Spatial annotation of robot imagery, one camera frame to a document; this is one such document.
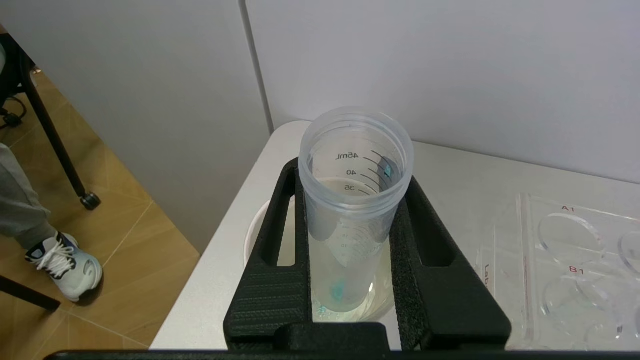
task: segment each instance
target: plastic measuring cup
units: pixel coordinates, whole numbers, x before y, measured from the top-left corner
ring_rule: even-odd
[[[321,115],[299,157],[311,286],[326,308],[347,312],[372,290],[381,250],[413,173],[413,144],[390,117],[361,108]]]

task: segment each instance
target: liquid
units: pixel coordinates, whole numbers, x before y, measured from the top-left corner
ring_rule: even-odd
[[[329,178],[321,182],[337,193],[367,196],[368,187],[358,181]],[[324,208],[314,208],[310,214],[312,291],[318,303],[327,309],[339,313],[352,311],[372,290],[394,211],[365,220]]]

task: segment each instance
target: wooden floor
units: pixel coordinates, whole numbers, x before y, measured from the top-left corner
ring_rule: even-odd
[[[95,211],[82,207],[25,97],[25,124],[1,130],[0,142],[11,147],[51,210],[51,224],[102,263],[104,284],[95,302],[75,305],[24,260],[15,241],[0,236],[0,274],[62,301],[48,313],[0,293],[0,359],[42,359],[64,349],[147,348],[199,255],[51,82],[43,74],[36,82],[80,177],[102,205]],[[20,111],[14,102],[5,108]]]

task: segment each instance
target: clear plastic well plate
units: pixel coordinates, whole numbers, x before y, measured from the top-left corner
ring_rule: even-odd
[[[640,221],[520,194],[480,246],[478,274],[511,349],[640,350]]]

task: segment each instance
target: person's leg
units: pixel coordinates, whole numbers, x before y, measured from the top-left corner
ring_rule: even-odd
[[[0,234],[15,238],[30,250],[56,236],[48,216],[13,153],[0,143]]]
[[[26,260],[45,270],[66,298],[78,301],[98,286],[102,267],[71,235],[57,232],[48,215],[11,150],[0,144],[0,234],[15,238],[28,250]]]

